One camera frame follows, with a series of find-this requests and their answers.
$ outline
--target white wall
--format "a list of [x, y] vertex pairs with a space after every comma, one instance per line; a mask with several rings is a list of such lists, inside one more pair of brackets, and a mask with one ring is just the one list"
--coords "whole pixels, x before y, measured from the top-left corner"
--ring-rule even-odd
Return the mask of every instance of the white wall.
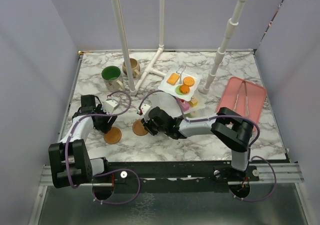
[[77, 50], [51, 0], [0, 0], [0, 223], [27, 224]]
[[[120, 49], [110, 0], [52, 0], [79, 50]], [[282, 0], [249, 0], [230, 49], [255, 49]], [[167, 49], [217, 49], [237, 0], [165, 0]], [[130, 49], [156, 49], [159, 0], [120, 0]]]
[[256, 58], [292, 161], [320, 222], [320, 0], [285, 0]]

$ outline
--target metal tongs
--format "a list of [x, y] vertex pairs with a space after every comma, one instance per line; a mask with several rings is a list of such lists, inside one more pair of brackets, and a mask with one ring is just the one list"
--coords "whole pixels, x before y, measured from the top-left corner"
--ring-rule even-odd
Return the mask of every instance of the metal tongs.
[[182, 74], [184, 73], [184, 71], [186, 70], [186, 67], [185, 65], [181, 65], [177, 71], [175, 71], [176, 74], [180, 75], [180, 79], [179, 79], [179, 83], [178, 85], [182, 85]]
[[240, 87], [239, 87], [239, 90], [237, 92], [237, 95], [236, 95], [236, 100], [235, 100], [235, 103], [234, 103], [234, 107], [233, 107], [233, 111], [235, 112], [236, 111], [236, 108], [237, 108], [237, 103], [238, 103], [238, 98], [239, 98], [239, 93], [240, 93], [240, 89], [242, 87], [242, 84], [244, 84], [244, 92], [245, 92], [245, 114], [244, 116], [245, 117], [248, 117], [249, 116], [249, 108], [248, 108], [248, 94], [247, 94], [247, 83], [245, 80], [243, 80], [240, 84]]

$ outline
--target round cork coaster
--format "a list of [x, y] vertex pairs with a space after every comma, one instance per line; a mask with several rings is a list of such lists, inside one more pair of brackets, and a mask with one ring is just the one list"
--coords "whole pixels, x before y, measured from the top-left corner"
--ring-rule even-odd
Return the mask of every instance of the round cork coaster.
[[192, 87], [195, 84], [195, 80], [192, 76], [187, 76], [183, 79], [183, 83], [189, 87]]
[[121, 137], [122, 137], [122, 133], [120, 129], [114, 126], [110, 129], [110, 131], [108, 131], [103, 136], [104, 141], [107, 144], [116, 144], [117, 142], [120, 141]]
[[182, 92], [183, 94], [187, 94], [190, 91], [189, 86], [187, 85], [181, 85], [179, 88], [180, 92]]
[[136, 134], [138, 136], [144, 136], [148, 133], [148, 131], [145, 130], [145, 127], [143, 126], [140, 119], [133, 123], [132, 130], [133, 130], [134, 134]]

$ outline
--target round cookie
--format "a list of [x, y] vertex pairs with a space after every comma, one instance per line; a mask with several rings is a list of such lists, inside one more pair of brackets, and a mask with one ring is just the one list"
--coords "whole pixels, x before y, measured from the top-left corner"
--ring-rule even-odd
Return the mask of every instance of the round cookie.
[[175, 92], [176, 92], [177, 94], [179, 94], [179, 95], [183, 95], [183, 93], [180, 92], [180, 87], [181, 87], [181, 86], [177, 86], [177, 87], [175, 88]]
[[190, 88], [187, 85], [181, 85], [179, 88], [180, 92], [182, 92], [183, 94], [187, 94], [188, 92], [190, 92]]
[[183, 83], [189, 87], [192, 87], [195, 84], [195, 80], [192, 76], [186, 76], [183, 79]]

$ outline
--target yellow toy food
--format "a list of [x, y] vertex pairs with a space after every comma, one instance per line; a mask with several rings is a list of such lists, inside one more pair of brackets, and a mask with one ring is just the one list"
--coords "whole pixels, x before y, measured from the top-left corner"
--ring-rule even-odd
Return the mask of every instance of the yellow toy food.
[[179, 78], [180, 78], [179, 74], [172, 73], [166, 82], [168, 84], [175, 85]]
[[189, 104], [191, 107], [195, 107], [198, 104], [198, 100], [194, 96], [192, 96], [191, 100], [189, 101]]
[[183, 83], [189, 87], [192, 87], [195, 84], [195, 80], [192, 76], [187, 76], [183, 79]]
[[187, 94], [189, 91], [190, 91], [189, 86], [187, 86], [187, 85], [181, 85], [181, 86], [180, 86], [180, 92], [181, 92], [181, 93]]

